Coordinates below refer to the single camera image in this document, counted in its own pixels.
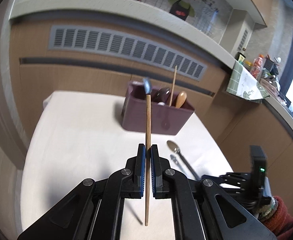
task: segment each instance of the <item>metal screw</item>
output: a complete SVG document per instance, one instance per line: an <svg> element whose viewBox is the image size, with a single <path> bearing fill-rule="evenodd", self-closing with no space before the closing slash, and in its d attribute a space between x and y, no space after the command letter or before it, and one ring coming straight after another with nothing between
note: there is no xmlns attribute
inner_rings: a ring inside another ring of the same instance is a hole
<svg viewBox="0 0 293 240"><path fill-rule="evenodd" d="M129 169L123 169L123 170L121 171L121 173L122 173L123 175L129 175L129 174L131 173L131 171L130 171Z"/></svg>
<svg viewBox="0 0 293 240"><path fill-rule="evenodd" d="M165 171L165 173L166 173L167 175L169 175L169 176L172 176L172 175L175 174L175 171L174 171L173 169L167 169L167 170Z"/></svg>
<svg viewBox="0 0 293 240"><path fill-rule="evenodd" d="M83 181L83 185L85 185L85 186L91 186L92 183L93 183L93 180L92 179L85 179Z"/></svg>
<svg viewBox="0 0 293 240"><path fill-rule="evenodd" d="M213 185L213 181L211 181L210 179L205 179L203 181L203 184L207 187L211 187Z"/></svg>

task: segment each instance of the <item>red bottle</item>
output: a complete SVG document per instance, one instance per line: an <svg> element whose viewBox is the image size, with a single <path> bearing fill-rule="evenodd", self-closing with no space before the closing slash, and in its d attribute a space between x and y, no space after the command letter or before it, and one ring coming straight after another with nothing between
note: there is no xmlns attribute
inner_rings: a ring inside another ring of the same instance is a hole
<svg viewBox="0 0 293 240"><path fill-rule="evenodd" d="M263 55L260 54L258 58L256 58L253 62L253 66L250 70L251 75L257 79L261 70L262 70L262 63L263 63Z"/></svg>

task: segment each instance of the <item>metal spoon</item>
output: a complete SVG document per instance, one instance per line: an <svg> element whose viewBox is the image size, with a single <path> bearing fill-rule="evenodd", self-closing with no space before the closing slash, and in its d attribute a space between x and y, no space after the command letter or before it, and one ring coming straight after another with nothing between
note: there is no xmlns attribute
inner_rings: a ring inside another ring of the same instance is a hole
<svg viewBox="0 0 293 240"><path fill-rule="evenodd" d="M185 171L182 168L181 164L178 162L177 158L173 154L170 154L170 158L176 164L176 166L178 166L179 169L185 174Z"/></svg>
<svg viewBox="0 0 293 240"><path fill-rule="evenodd" d="M179 146L175 142L170 141L170 140L167 141L167 145L168 145L168 147L170 148L171 151L173 151L174 153L176 153L177 155L179 155L179 157L184 162L184 164L187 166L187 168L192 173L192 175L195 177L195 179L197 181L201 181L201 178L198 176L198 174L195 172L195 170L191 167L191 165L188 163L188 161L181 154L181 151L180 151Z"/></svg>

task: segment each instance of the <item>wooden spoon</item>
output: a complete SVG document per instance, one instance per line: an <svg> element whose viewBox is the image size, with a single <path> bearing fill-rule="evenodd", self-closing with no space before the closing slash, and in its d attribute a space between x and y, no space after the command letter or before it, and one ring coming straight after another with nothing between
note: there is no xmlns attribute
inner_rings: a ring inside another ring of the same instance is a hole
<svg viewBox="0 0 293 240"><path fill-rule="evenodd" d="M182 91L177 95L175 107L180 108L186 100L186 92Z"/></svg>

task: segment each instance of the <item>countertop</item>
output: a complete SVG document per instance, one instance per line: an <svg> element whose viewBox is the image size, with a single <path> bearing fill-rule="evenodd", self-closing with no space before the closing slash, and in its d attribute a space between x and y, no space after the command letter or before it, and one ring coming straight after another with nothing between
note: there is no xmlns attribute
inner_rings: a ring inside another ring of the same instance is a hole
<svg viewBox="0 0 293 240"><path fill-rule="evenodd" d="M264 100L267 101L276 112L278 112L278 114L293 131L293 117L290 115L290 113L272 96L265 98Z"/></svg>
<svg viewBox="0 0 293 240"><path fill-rule="evenodd" d="M86 178L95 181L125 167L137 154L145 133L124 130L119 122L125 98L55 91L37 124L28 150L21 187L22 229L27 229ZM152 134L160 157L170 159L173 140L199 176L218 176L232 169L202 124L192 114L176 136ZM187 177L194 179L180 161ZM150 197L149 226L144 226L144 197L126 199L121 239L175 239L170 199Z"/></svg>
<svg viewBox="0 0 293 240"><path fill-rule="evenodd" d="M97 11L140 20L190 41L231 69L235 63L230 53L197 28L166 11L136 0L14 0L10 19L67 9Z"/></svg>

